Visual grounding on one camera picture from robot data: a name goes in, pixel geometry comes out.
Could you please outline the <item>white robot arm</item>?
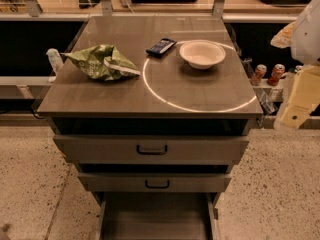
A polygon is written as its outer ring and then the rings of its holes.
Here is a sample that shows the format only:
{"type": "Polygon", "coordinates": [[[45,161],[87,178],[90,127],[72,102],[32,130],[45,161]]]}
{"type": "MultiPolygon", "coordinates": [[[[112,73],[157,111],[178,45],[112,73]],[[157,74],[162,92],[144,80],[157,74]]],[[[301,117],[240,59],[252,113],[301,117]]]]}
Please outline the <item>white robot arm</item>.
{"type": "Polygon", "coordinates": [[[280,30],[271,45],[291,49],[291,56],[302,64],[285,91],[275,128],[298,129],[320,105],[320,0],[311,2],[297,19],[280,30]]]}

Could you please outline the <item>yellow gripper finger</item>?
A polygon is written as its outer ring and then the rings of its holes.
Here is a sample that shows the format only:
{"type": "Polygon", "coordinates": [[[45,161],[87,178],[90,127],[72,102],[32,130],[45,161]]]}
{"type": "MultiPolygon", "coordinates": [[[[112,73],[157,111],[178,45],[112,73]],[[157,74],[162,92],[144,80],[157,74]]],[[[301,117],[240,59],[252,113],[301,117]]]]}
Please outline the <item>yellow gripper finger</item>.
{"type": "Polygon", "coordinates": [[[298,129],[320,104],[320,66],[305,65],[294,76],[280,124],[298,129]]]}
{"type": "Polygon", "coordinates": [[[286,25],[271,39],[270,44],[281,49],[290,47],[294,26],[294,22],[286,25]]]}

